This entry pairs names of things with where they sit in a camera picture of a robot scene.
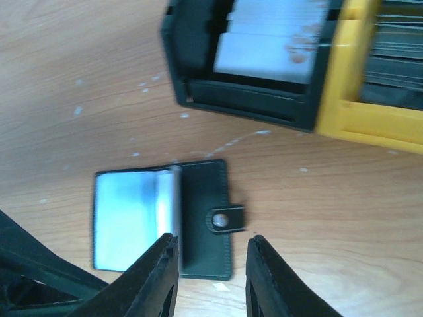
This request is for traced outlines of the yellow bin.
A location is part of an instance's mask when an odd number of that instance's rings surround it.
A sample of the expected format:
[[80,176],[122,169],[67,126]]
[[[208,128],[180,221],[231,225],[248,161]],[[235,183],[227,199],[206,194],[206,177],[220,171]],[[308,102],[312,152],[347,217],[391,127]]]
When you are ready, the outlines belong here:
[[422,152],[422,2],[345,1],[315,131]]

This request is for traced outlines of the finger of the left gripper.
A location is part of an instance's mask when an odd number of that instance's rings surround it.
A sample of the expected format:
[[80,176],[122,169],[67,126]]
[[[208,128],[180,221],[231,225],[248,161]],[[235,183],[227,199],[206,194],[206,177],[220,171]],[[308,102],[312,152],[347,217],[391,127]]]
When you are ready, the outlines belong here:
[[1,213],[1,312],[73,312],[107,286]]

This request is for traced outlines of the black cards stack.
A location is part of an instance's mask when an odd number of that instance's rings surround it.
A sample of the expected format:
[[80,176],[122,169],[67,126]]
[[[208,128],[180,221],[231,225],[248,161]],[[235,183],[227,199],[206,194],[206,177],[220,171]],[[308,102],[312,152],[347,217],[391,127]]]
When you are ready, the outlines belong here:
[[422,2],[382,1],[360,100],[422,110]]

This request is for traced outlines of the black bin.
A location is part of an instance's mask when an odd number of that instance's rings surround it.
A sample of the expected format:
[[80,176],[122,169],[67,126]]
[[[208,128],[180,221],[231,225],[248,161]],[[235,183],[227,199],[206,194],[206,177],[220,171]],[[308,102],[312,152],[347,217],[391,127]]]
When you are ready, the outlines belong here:
[[176,102],[313,131],[341,1],[169,1]]

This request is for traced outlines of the black leather card holder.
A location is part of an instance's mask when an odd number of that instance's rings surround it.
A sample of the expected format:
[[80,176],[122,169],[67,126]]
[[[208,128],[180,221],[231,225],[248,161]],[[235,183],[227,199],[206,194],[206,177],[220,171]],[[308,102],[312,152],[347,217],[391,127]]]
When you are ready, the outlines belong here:
[[231,236],[245,229],[245,208],[229,195],[222,159],[97,172],[93,179],[92,259],[123,272],[164,234],[178,240],[183,278],[228,281]]

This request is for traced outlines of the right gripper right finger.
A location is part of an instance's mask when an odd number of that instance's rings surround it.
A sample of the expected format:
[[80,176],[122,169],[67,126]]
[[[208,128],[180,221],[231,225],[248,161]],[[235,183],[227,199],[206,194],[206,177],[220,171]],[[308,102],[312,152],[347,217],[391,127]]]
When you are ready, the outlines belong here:
[[248,243],[245,297],[247,316],[340,316],[262,235]]

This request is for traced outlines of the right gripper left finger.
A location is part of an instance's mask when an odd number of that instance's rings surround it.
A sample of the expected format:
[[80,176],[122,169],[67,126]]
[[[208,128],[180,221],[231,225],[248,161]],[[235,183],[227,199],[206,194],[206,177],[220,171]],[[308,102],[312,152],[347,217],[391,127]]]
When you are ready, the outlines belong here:
[[163,234],[117,280],[69,315],[173,316],[178,264],[178,238]]

